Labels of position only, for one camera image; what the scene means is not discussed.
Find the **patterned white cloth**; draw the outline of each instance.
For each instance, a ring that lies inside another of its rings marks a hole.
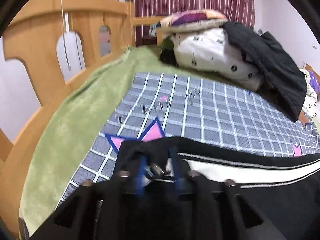
[[[242,60],[240,50],[229,44],[221,28],[177,33],[172,41],[178,65],[218,72],[251,91],[257,91],[264,78],[255,65]]]
[[[302,73],[304,73],[304,77],[306,78],[307,82],[307,94],[306,94],[306,100],[303,103],[302,106],[302,112],[304,112],[306,115],[310,117],[314,117],[316,113],[316,102],[318,99],[317,93],[314,91],[314,89],[310,85],[310,73],[308,70],[300,69]]]

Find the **white cable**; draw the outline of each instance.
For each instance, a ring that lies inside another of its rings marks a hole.
[[[66,28],[66,24],[65,24],[65,19],[64,19],[64,14],[63,14],[63,5],[62,5],[62,0],[60,0],[61,2],[61,16],[62,16],[62,27],[63,27],[63,32],[62,32],[62,37],[63,37],[63,46],[64,46],[64,52],[66,54],[66,59],[67,59],[67,64],[68,64],[68,70],[71,71],[71,66],[69,63],[69,59],[68,59],[68,55],[67,55],[67,47],[66,47],[66,40],[64,37],[64,30]]]

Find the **mattress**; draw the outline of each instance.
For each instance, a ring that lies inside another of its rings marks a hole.
[[[21,198],[20,217],[30,234],[83,180],[109,179],[121,141],[143,139],[155,123],[167,137],[255,155],[318,152],[313,122],[306,128],[292,123],[259,95],[165,65],[158,53],[150,47],[128,51],[96,71],[54,114]]]

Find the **white blanket with black pattern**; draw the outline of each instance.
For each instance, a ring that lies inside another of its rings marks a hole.
[[[178,65],[199,71],[218,72],[244,88],[257,91],[263,75],[255,65],[242,61],[239,49],[228,43],[221,28],[172,36]]]

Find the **wooden bed frame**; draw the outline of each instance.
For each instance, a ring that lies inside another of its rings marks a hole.
[[[30,0],[3,34],[5,59],[25,66],[41,107],[11,143],[0,130],[0,216],[19,235],[20,198],[33,152],[52,114],[101,65],[135,45],[134,27],[157,23],[162,17],[135,17],[134,4],[117,0],[63,0],[71,31],[79,34],[86,68],[70,81],[63,79],[56,44],[62,35],[60,0]],[[99,28],[110,30],[111,53],[100,56]],[[158,33],[157,44],[162,42]]]

